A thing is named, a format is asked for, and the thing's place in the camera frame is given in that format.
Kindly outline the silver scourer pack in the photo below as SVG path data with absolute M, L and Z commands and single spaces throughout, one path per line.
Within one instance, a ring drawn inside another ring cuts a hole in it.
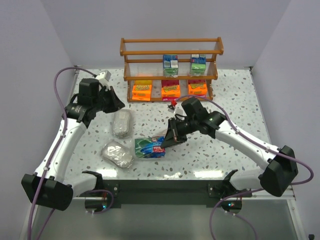
M 100 155 L 104 160 L 113 163 L 121 169 L 130 168 L 134 161 L 131 150 L 115 140 L 104 145 Z
M 133 114 L 129 109 L 115 112 L 111 131 L 119 139 L 131 137 L 133 133 Z

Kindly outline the orange Scrub Daddy box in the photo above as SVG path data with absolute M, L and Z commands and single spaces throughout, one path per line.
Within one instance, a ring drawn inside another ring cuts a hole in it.
M 152 95 L 152 80 L 135 80 L 132 89 L 132 99 L 150 101 Z

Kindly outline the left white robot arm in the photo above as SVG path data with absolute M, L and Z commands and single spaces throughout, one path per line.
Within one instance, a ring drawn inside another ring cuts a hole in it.
M 94 78 L 79 83 L 77 102 L 65 106 L 59 131 L 41 164 L 33 174 L 25 174 L 22 187 L 31 203 L 64 211 L 72 199 L 104 187 L 100 173 L 85 170 L 79 177 L 66 181 L 65 175 L 74 150 L 98 112 L 115 113 L 125 107 L 112 86 Z

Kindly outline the orange pink Scrub Mommy box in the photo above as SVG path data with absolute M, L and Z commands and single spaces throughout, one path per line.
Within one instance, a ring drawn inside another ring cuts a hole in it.
M 208 92 L 207 83 L 204 79 L 188 80 L 188 94 L 205 97 Z

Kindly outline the orange Scrub Mommy box back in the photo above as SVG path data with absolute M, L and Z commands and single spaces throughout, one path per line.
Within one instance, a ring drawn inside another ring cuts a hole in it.
M 161 81 L 161 100 L 171 101 L 181 96 L 179 80 L 162 80 Z

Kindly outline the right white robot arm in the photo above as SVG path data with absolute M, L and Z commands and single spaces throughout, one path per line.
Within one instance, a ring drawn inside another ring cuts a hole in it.
M 186 115 L 168 120 L 161 148 L 185 143 L 187 136 L 194 132 L 234 147 L 260 168 L 256 174 L 249 173 L 232 180 L 231 184 L 237 190 L 262 188 L 269 194 L 280 197 L 298 175 L 295 153 L 289 146 L 279 148 L 254 137 L 236 126 L 225 112 L 208 112 L 195 97 L 189 97 L 181 106 Z

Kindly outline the blue green colourful sponge pack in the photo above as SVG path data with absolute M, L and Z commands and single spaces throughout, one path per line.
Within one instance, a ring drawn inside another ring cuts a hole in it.
M 163 158 L 166 154 L 161 145 L 164 136 L 143 137 L 134 140 L 134 154 L 139 159 Z

